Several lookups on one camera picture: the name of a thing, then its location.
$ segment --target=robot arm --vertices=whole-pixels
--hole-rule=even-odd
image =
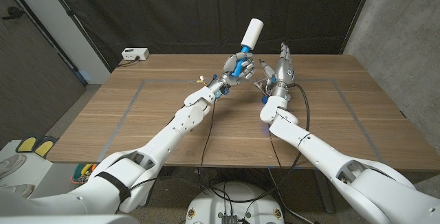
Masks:
[[[278,77],[269,84],[270,97],[260,113],[262,121],[271,124],[270,132],[297,148],[371,223],[440,222],[436,210],[440,200],[416,191],[396,170],[376,161],[346,156],[297,125],[298,119],[286,111],[287,86],[291,83],[286,76],[290,76],[289,71],[293,76],[293,68],[285,61],[282,53],[275,74]]]
[[[236,64],[241,65],[238,77],[232,76]],[[0,192],[2,201],[8,201],[11,207],[1,208],[0,213],[114,214],[118,209],[127,213],[139,204],[144,205],[154,182],[148,180],[156,178],[183,136],[200,124],[216,98],[228,94],[231,86],[249,79],[255,72],[252,54],[240,52],[231,55],[224,69],[220,78],[189,95],[170,123],[145,146],[108,156],[93,171],[85,185],[64,195],[30,200]]]

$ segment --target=black strap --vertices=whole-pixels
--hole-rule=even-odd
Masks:
[[[119,179],[116,179],[113,175],[109,174],[108,172],[100,172],[96,176],[106,179],[119,190],[119,199],[121,200],[121,203],[125,199],[131,197],[130,189],[126,187],[124,183],[122,183]]]

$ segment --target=white box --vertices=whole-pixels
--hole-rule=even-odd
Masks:
[[[146,60],[150,52],[147,48],[125,48],[121,53],[124,60],[135,60],[139,56],[139,60]]]

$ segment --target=yellow object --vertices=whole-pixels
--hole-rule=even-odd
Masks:
[[[37,155],[40,155],[41,157],[44,158],[44,156],[47,154],[47,152],[49,152],[49,150],[52,148],[52,146],[54,145],[53,141],[46,141],[43,142],[40,146],[38,146],[38,148],[35,150],[35,153]]]
[[[81,175],[85,175],[89,168],[91,168],[93,164],[87,164],[84,166],[84,168],[81,170]]]
[[[21,142],[20,146],[17,148],[17,152],[32,152],[32,147],[36,142],[35,137],[29,137],[23,142]]]

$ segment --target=blue grip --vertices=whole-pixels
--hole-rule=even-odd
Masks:
[[[241,49],[241,52],[249,52],[249,47],[248,46],[243,46],[243,48]],[[244,62],[246,60],[246,58],[242,58],[240,60],[238,60],[236,62],[236,66],[235,66],[235,70],[234,73],[232,73],[233,76],[235,77],[239,77],[240,75],[240,71],[241,71],[241,63]]]

